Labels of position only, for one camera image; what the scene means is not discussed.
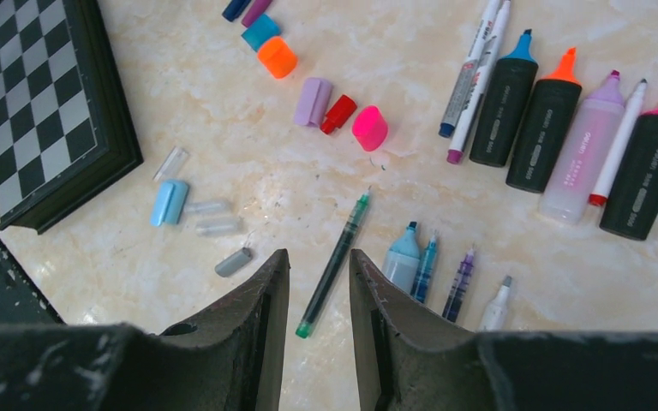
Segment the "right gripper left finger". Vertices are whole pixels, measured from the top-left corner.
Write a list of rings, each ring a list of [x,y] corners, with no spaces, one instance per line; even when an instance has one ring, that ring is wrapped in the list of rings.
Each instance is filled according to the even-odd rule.
[[[159,334],[134,325],[0,325],[0,410],[275,410],[290,262]]]

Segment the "grey thin pen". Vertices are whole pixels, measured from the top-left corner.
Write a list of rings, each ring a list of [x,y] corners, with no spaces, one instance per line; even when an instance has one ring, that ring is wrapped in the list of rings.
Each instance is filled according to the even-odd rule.
[[[495,297],[486,305],[478,331],[497,331],[503,327],[508,312],[512,283],[513,277],[505,276]]]

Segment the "light blue eraser bar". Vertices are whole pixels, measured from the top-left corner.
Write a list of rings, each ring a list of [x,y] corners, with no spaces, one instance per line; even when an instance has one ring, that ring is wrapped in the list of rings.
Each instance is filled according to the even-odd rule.
[[[406,294],[412,290],[421,259],[416,229],[417,221],[411,221],[405,232],[389,247],[381,269],[384,276]]]

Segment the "clear dark pen cap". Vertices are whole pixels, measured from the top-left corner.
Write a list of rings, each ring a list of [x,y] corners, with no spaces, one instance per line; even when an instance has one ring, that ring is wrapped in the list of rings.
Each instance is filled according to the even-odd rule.
[[[239,217],[210,219],[198,223],[195,230],[201,236],[234,235],[242,231],[242,220]]]

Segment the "black gel pen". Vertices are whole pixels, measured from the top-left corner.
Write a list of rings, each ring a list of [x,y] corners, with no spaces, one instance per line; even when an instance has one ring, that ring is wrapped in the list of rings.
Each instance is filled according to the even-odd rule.
[[[344,224],[343,230],[332,250],[332,254],[326,263],[325,269],[319,282],[308,302],[307,308],[296,327],[296,335],[300,338],[308,338],[314,331],[315,323],[320,316],[326,303],[326,299],[332,290],[332,286],[338,276],[339,270],[356,239],[362,226],[363,219],[370,205],[371,188],[356,201],[354,208]]]

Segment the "clear blue pen cap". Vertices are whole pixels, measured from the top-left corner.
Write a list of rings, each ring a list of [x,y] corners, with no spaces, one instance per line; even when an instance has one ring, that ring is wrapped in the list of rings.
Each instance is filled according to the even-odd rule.
[[[183,210],[188,214],[220,214],[231,211],[231,204],[225,199],[206,200],[186,204]]]

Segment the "light blue highlighter cap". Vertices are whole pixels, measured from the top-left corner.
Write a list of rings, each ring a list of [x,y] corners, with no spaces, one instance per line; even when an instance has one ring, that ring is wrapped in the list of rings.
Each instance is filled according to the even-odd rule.
[[[182,180],[169,179],[160,184],[150,224],[159,227],[164,224],[177,225],[188,197],[189,185]]]

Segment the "clear gel pen cap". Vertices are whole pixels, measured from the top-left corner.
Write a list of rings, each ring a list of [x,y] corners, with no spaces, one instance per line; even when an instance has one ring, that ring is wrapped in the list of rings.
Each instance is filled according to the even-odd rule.
[[[189,153],[180,146],[174,146],[164,162],[153,176],[154,182],[175,178],[189,157]]]

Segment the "pale purple highlighter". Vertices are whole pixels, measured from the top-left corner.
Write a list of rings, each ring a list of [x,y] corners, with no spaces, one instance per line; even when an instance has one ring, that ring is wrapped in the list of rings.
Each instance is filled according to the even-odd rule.
[[[619,83],[614,70],[579,105],[541,197],[541,215],[570,224],[582,219],[625,113]]]

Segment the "black highlighter orange cap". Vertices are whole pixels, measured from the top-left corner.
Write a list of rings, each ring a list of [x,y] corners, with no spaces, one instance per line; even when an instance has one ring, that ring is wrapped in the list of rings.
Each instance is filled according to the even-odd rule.
[[[538,194],[545,190],[583,90],[574,75],[576,59],[572,47],[551,74],[535,83],[517,133],[508,186]]]

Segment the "black white chessboard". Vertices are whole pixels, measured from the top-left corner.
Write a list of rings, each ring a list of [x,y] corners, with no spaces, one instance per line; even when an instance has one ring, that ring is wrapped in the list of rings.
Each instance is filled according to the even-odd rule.
[[[0,1],[0,229],[43,233],[142,161],[99,4]]]

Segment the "white marker magenta end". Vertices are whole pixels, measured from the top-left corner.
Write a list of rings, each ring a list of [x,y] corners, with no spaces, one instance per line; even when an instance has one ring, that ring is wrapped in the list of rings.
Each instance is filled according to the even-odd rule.
[[[505,34],[510,15],[511,1],[503,1],[495,17],[492,30],[486,40],[482,54],[479,57],[476,73],[471,82],[468,97],[460,112],[458,124],[454,129],[452,142],[449,145],[447,162],[460,164],[464,155],[464,148],[473,126],[474,118],[483,93],[486,91],[490,72],[499,54],[499,48]]]

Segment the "black highlighter pink cap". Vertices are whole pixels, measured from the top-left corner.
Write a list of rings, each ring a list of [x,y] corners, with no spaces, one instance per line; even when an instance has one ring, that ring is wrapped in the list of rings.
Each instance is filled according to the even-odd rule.
[[[644,241],[658,216],[658,108],[641,114],[613,181],[599,228]]]

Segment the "blue marker cap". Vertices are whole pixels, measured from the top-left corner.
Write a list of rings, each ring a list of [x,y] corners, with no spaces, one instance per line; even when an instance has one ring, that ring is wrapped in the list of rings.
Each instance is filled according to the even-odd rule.
[[[251,3],[251,0],[230,0],[222,12],[227,21],[234,21],[240,17],[243,11]]]

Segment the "magenta marker cap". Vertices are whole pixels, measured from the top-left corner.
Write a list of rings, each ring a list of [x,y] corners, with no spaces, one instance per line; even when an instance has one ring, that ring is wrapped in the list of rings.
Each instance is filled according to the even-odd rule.
[[[263,15],[268,7],[272,4],[272,0],[254,0],[242,18],[242,24],[245,27],[250,27],[254,22]]]

